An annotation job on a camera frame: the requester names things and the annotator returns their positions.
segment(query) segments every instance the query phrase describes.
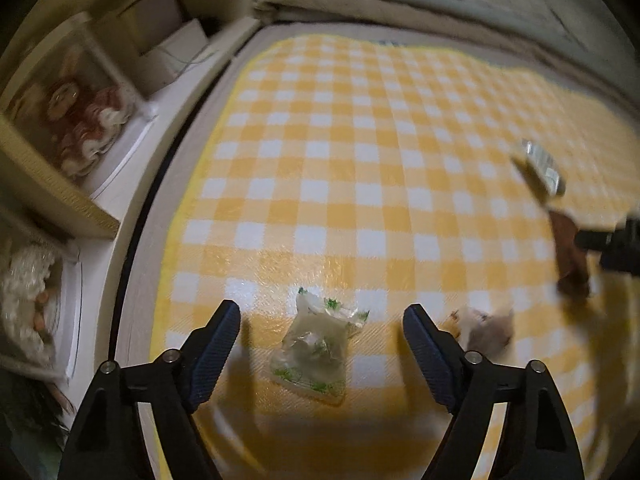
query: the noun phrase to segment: screw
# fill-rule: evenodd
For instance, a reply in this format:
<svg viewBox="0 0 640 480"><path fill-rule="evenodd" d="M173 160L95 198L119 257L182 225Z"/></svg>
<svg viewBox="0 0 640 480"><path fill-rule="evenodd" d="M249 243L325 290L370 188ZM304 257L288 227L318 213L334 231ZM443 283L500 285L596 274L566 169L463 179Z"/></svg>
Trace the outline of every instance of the screw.
<svg viewBox="0 0 640 480"><path fill-rule="evenodd" d="M162 352L162 361L165 363L175 363L178 359L180 359L180 351L175 348Z"/></svg>
<svg viewBox="0 0 640 480"><path fill-rule="evenodd" d="M539 374L541 374L546 370L545 364L542 361L538 361L537 359L533 359L533 361L530 362L530 364L531 364L531 369L534 372L537 372Z"/></svg>
<svg viewBox="0 0 640 480"><path fill-rule="evenodd" d="M100 365L100 371L103 374L110 374L116 369L116 366L115 361L105 361Z"/></svg>
<svg viewBox="0 0 640 480"><path fill-rule="evenodd" d="M479 352L467 352L465 359L473 365L479 365L482 362L482 354Z"/></svg>

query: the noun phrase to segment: white box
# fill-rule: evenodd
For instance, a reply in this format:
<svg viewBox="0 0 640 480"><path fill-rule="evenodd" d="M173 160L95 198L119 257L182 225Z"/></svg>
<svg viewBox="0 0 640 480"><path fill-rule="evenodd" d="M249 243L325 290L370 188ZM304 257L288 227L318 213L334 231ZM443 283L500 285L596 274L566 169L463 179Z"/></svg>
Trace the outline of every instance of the white box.
<svg viewBox="0 0 640 480"><path fill-rule="evenodd" d="M151 95L175 81L209 41L198 20L191 20L137 62L138 83Z"/></svg>

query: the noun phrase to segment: bed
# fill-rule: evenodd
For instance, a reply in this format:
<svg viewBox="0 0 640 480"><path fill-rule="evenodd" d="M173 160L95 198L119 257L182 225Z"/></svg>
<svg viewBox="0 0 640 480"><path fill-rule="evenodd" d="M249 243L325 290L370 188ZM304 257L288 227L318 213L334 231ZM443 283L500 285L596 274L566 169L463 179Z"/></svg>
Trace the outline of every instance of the bed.
<svg viewBox="0 0 640 480"><path fill-rule="evenodd" d="M348 19L473 41L540 60L600 91L606 82L632 101L639 94L635 49L601 0L254 0L254 6L266 20Z"/></svg>
<svg viewBox="0 0 640 480"><path fill-rule="evenodd" d="M501 362L547 364L598 478L630 442L620 429L637 431L638 284L591 261L589 303L559 296L546 209L510 156L523 137L542 143L568 181L551 205L612 226L640 190L636 120L619 104L540 62L433 34L265 27L162 180L116 358L179 348L231 298L241 334L196 414L225 479L413 479L449 419L402 337L402 311L418 301L442 321L465 304L509 305L516 335ZM372 309L338 407L266 375L300 286ZM501 415L475 478L488 474Z"/></svg>

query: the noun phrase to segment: yellow and white gingham mat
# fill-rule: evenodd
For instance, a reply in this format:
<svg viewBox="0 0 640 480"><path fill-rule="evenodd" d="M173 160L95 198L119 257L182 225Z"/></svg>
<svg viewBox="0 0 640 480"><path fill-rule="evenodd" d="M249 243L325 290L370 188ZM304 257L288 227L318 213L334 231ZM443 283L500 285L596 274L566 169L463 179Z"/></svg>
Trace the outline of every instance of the yellow and white gingham mat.
<svg viewBox="0 0 640 480"><path fill-rule="evenodd" d="M568 181L556 205L578 221L612 226L640 198L632 129L533 72L326 35L249 63L170 229L150 351L179 347L223 298L239 304L241 335L196 414L225 479L420 478L449 417L402 336L416 301L436 322L512 305L505 362L549 366L599 473L632 396L638 286L592 262L586 306L556 295L546 213L510 160L523 137L555 157ZM299 286L371 309L339 407L264 375Z"/></svg>

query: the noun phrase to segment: plastic bag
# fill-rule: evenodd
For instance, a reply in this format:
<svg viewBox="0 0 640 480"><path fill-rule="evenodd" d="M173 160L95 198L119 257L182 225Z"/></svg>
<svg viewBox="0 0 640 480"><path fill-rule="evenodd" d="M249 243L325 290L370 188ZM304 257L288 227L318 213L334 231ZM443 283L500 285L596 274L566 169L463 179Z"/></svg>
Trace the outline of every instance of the plastic bag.
<svg viewBox="0 0 640 480"><path fill-rule="evenodd" d="M369 312L302 287L296 307L282 345L271 355L271 378L296 393L337 404L346 388L348 339L362 329Z"/></svg>
<svg viewBox="0 0 640 480"><path fill-rule="evenodd" d="M11 264L0 280L2 327L29 361L42 366L50 364L54 349L34 329L34 315L36 300L46 290L45 280L55 261L50 249L28 245L11 257Z"/></svg>

